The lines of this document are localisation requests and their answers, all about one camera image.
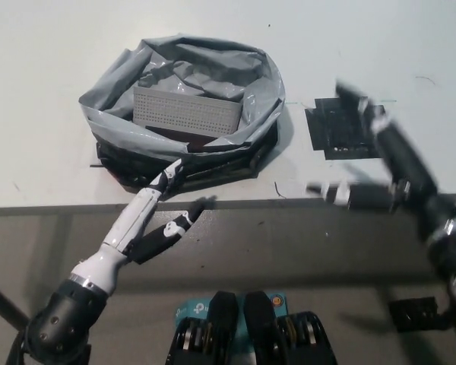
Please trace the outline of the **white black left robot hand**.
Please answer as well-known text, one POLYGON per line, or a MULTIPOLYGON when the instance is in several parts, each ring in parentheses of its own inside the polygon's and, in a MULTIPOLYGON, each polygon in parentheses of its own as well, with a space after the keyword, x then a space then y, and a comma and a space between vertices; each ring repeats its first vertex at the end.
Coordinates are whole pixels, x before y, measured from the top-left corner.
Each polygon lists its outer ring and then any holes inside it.
POLYGON ((159 200, 180 178, 182 169, 181 159, 171 163, 123 209, 100 247, 106 261, 110 260, 117 267, 129 262, 141 265, 174 246, 193 226, 207 203, 204 198, 192 202, 188 210, 175 219, 145 233, 159 200))

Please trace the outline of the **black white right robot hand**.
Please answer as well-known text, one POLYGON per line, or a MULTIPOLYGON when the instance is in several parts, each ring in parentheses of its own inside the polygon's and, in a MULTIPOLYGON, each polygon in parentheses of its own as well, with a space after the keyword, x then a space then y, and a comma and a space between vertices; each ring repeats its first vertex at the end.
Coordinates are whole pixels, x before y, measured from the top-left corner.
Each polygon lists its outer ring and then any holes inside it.
POLYGON ((369 97, 341 82, 336 95, 344 110, 361 122, 391 175, 391 183, 309 183, 306 191, 328 204, 353 210, 395 211, 417 218, 421 239, 429 246, 456 245, 456 201, 437 183, 398 123, 369 97))

